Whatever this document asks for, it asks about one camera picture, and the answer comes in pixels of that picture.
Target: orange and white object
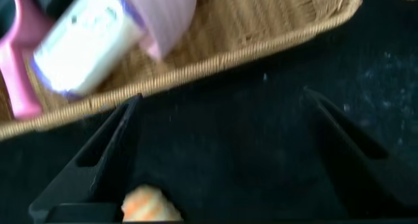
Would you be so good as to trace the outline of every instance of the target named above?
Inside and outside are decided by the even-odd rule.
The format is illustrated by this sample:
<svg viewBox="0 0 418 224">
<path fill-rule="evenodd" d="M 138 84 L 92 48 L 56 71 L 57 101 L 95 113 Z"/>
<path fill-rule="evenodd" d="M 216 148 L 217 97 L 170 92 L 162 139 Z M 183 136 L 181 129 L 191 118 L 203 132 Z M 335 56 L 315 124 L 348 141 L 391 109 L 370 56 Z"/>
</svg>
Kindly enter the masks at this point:
<svg viewBox="0 0 418 224">
<path fill-rule="evenodd" d="M 161 190 L 143 185 L 126 196 L 123 221 L 181 221 L 182 217 Z"/>
</svg>

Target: white bottle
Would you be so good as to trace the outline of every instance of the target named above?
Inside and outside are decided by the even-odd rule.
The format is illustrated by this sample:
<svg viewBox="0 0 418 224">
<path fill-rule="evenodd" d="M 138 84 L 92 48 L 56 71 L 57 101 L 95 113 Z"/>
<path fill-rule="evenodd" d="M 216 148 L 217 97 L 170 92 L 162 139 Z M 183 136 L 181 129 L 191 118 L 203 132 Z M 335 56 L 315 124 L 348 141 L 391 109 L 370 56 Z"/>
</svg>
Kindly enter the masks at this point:
<svg viewBox="0 0 418 224">
<path fill-rule="evenodd" d="M 75 0 L 35 50 L 33 68 L 51 90 L 83 96 L 146 34 L 126 0 Z"/>
</svg>

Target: woven basket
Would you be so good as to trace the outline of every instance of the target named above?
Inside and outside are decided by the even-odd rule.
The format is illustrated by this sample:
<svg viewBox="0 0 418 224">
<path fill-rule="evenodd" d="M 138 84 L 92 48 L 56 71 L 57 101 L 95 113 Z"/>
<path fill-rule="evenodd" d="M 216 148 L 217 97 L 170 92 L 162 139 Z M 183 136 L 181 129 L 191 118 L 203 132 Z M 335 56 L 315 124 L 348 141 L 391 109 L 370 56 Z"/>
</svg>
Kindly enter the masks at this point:
<svg viewBox="0 0 418 224">
<path fill-rule="evenodd" d="M 70 103 L 44 89 L 28 66 L 44 114 L 16 121 L 0 83 L 0 139 L 64 125 L 114 108 L 138 93 L 165 91 L 288 49 L 343 24 L 360 4 L 361 0 L 198 0 L 189 31 L 163 63 L 133 50 L 84 100 Z"/>
</svg>

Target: dark background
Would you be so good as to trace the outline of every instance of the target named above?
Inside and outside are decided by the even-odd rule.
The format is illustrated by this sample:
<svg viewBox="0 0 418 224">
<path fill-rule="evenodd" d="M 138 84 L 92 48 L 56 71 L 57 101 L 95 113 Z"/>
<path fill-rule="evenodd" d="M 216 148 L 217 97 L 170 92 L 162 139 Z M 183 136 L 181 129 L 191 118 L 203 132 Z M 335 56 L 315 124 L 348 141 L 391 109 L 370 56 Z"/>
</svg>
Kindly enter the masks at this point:
<svg viewBox="0 0 418 224">
<path fill-rule="evenodd" d="M 417 47 L 417 2 L 364 0 L 311 42 L 150 97 L 131 187 L 158 185 L 188 219 L 347 219 L 307 132 L 302 90 L 418 169 Z M 106 116 L 0 144 L 1 223 L 31 222 L 29 204 Z"/>
</svg>

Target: pink cup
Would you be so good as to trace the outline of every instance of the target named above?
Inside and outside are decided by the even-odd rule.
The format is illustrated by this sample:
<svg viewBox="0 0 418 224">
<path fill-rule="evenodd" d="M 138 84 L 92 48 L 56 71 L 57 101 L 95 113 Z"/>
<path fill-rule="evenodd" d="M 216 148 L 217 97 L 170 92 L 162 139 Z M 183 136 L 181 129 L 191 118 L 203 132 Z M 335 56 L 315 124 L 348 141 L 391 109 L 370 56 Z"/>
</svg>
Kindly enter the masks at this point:
<svg viewBox="0 0 418 224">
<path fill-rule="evenodd" d="M 5 28 L 6 31 L 0 40 L 0 71 L 7 87 L 13 114 L 22 119 L 42 112 L 42 106 L 27 76 L 24 58 L 30 57 L 52 27 L 53 21 L 45 17 L 32 0 L 12 1 L 14 8 L 6 13 L 14 12 L 14 19 L 11 25 Z"/>
<path fill-rule="evenodd" d="M 130 0 L 149 31 L 140 42 L 154 59 L 164 58 L 190 26 L 197 0 Z"/>
</svg>

